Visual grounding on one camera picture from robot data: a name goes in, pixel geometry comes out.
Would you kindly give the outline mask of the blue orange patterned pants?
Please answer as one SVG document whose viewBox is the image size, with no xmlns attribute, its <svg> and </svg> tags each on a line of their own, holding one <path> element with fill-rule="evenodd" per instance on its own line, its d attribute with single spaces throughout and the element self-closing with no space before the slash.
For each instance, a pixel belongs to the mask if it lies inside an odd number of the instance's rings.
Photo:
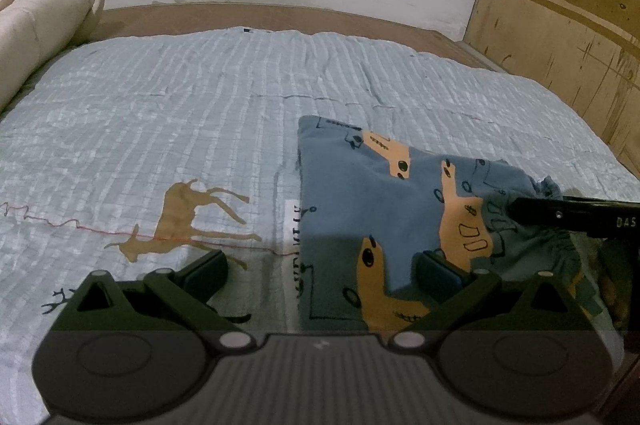
<svg viewBox="0 0 640 425">
<path fill-rule="evenodd" d="M 398 331 L 444 301 L 418 262 L 432 254 L 508 281 L 554 273 L 599 330 L 613 322 L 585 254 L 565 231 L 517 223 L 512 200 L 559 185 L 504 162 L 426 153 L 320 116 L 298 123 L 299 316 L 306 331 Z"/>
</svg>

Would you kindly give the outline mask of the light blue quilted bedspread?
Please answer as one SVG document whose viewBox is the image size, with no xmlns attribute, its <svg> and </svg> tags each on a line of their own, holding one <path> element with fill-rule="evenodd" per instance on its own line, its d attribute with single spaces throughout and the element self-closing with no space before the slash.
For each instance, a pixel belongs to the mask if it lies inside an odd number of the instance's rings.
<svg viewBox="0 0 640 425">
<path fill-rule="evenodd" d="M 156 251 L 180 184 L 218 192 L 179 208 L 189 237 L 224 237 L 230 279 L 215 308 L 250 330 L 297 329 L 284 234 L 305 115 L 422 151 L 502 159 L 570 194 L 639 197 L 588 125 L 527 78 L 332 33 L 235 27 L 85 44 L 32 76 L 1 119 L 3 423 L 46 417 L 32 356 L 87 273 L 135 280 L 201 256 Z"/>
</svg>

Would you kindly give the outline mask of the plywood board panel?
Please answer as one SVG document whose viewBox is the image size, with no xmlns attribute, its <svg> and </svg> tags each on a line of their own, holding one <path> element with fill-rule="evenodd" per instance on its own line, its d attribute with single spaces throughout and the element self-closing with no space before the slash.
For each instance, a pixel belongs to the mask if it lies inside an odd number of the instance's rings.
<svg viewBox="0 0 640 425">
<path fill-rule="evenodd" d="M 639 0 L 475 0 L 463 38 L 569 105 L 639 171 Z"/>
</svg>

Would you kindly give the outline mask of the beige rolled bolster pillow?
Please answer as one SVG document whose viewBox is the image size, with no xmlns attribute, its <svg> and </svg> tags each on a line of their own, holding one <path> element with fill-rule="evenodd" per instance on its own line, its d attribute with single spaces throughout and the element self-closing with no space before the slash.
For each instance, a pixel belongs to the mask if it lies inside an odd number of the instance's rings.
<svg viewBox="0 0 640 425">
<path fill-rule="evenodd" d="M 70 44 L 85 42 L 105 0 L 1 0 L 1 105 Z"/>
</svg>

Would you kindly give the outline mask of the brown wooden bed frame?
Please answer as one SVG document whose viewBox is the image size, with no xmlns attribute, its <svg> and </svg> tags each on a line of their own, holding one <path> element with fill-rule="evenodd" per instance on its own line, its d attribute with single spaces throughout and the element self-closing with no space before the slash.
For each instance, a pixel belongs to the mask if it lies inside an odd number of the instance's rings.
<svg viewBox="0 0 640 425">
<path fill-rule="evenodd" d="M 115 37 L 183 35 L 242 26 L 267 30 L 324 32 L 397 42 L 417 52 L 430 52 L 469 67 L 501 70 L 464 42 L 454 42 L 434 30 L 368 18 L 363 15 L 305 7 L 243 3 L 154 3 L 106 10 L 91 41 Z"/>
</svg>

